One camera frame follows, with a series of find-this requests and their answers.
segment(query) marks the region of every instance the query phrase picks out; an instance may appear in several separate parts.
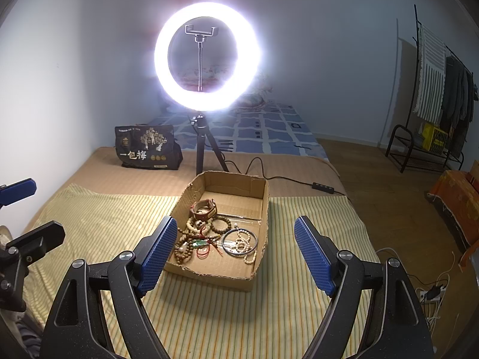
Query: glowing ring light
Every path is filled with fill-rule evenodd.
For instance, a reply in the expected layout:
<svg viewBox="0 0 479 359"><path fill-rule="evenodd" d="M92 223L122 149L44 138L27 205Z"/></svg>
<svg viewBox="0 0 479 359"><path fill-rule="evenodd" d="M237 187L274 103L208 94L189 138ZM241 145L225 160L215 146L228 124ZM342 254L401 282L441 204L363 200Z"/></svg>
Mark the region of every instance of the glowing ring light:
<svg viewBox="0 0 479 359"><path fill-rule="evenodd" d="M238 51L233 75L220 89L211 93L183 89L173 78L168 64L169 44L178 28L202 16L224 22L233 33ZM217 3L198 3L179 10L161 29L155 47L156 74L166 93L181 105L195 110L215 110L231 105L250 85L259 60L260 49L251 25L234 9Z"/></svg>

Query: black bag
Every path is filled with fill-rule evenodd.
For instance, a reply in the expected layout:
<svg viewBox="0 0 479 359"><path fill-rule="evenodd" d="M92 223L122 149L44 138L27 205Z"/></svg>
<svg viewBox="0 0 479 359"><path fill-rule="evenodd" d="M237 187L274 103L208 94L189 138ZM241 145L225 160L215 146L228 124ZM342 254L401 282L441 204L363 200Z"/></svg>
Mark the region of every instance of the black bag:
<svg viewBox="0 0 479 359"><path fill-rule="evenodd" d="M115 149L126 168L178 170L183 160L172 125L115 127Z"/></svg>

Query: blue bed sheet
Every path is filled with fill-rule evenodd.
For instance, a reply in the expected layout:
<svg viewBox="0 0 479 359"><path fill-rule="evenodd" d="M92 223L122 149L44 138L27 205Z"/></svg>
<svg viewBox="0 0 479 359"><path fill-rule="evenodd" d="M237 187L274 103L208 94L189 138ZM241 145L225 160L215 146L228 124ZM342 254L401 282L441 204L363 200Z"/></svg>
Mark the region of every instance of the blue bed sheet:
<svg viewBox="0 0 479 359"><path fill-rule="evenodd" d="M171 124L182 150L196 149L196 133L190 119L195 112L163 114L149 125ZM305 122L291 105L268 102L260 111L235 114L206 112L211 133L221 151L237 153L283 153L328 160Z"/></svg>

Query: brown leather cuff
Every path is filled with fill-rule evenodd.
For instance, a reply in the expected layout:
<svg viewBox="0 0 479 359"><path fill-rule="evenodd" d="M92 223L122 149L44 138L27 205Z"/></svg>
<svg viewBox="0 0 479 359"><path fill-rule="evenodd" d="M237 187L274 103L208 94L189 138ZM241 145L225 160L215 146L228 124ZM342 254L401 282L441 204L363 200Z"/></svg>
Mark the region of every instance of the brown leather cuff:
<svg viewBox="0 0 479 359"><path fill-rule="evenodd" d="M208 208L208 211L198 213L198 210L201 208ZM208 221L208 219L213 217L216 213L217 209L214 199L198 201L194 203L190 208L190 216L193 216L195 219L201 221Z"/></svg>

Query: striped cloth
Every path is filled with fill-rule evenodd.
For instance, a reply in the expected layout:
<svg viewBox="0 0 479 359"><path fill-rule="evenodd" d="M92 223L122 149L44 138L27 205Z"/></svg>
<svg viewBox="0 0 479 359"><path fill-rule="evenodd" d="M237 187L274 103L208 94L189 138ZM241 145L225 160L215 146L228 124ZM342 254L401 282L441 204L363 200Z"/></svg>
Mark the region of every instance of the striped cloth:
<svg viewBox="0 0 479 359"><path fill-rule="evenodd" d="M168 214L178 197L96 194L77 185L59 192L37 225L64 225L63 246L30 266L25 299L46 322L54 295L71 261L110 260L132 249ZM366 228L346 197L270 199L269 244L251 292L204 284L168 272L143 299L150 320L172 359L300 358L316 333L329 298L315 287L293 234L294 220L308 215L339 249L378 261ZM117 354L128 356L109 292L105 316ZM364 291L345 356L358 348L370 293Z"/></svg>
<svg viewBox="0 0 479 359"><path fill-rule="evenodd" d="M414 112L418 117L438 124L446 76L445 45L430 29L421 24L418 43L421 69Z"/></svg>

